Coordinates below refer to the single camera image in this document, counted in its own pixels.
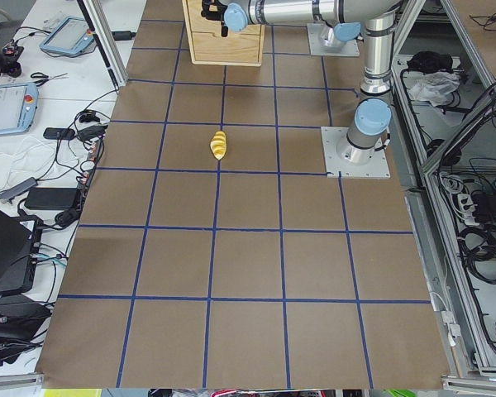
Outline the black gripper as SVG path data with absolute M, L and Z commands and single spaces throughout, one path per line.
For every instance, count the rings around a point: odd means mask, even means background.
M 221 23 L 221 37 L 227 37 L 227 26 L 224 22 L 224 14 L 227 6 L 219 0 L 202 0 L 201 16 L 212 22 Z

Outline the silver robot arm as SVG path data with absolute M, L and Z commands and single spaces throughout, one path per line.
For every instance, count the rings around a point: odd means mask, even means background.
M 360 31 L 360 22 L 338 23 L 335 26 L 324 25 L 319 33 L 319 41 L 324 50 L 337 51 L 347 43 L 354 41 Z
M 203 1 L 201 16 L 218 21 L 222 34 L 249 25 L 281 22 L 359 23 L 364 27 L 365 66 L 360 90 L 371 97 L 355 110 L 353 122 L 336 144 L 347 163 L 364 165 L 378 150 L 375 145 L 388 128 L 391 107 L 380 95 L 391 89 L 396 13 L 400 1 Z

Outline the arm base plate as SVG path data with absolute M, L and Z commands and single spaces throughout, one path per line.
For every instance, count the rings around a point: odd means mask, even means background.
M 322 147 L 328 178 L 389 179 L 389 165 L 383 142 L 379 137 L 375 146 L 357 149 L 347 140 L 348 127 L 322 127 Z
M 361 23 L 340 23 L 328 27 L 321 23 L 309 23 L 308 41 L 311 55 L 335 57 L 359 57 L 357 37 Z

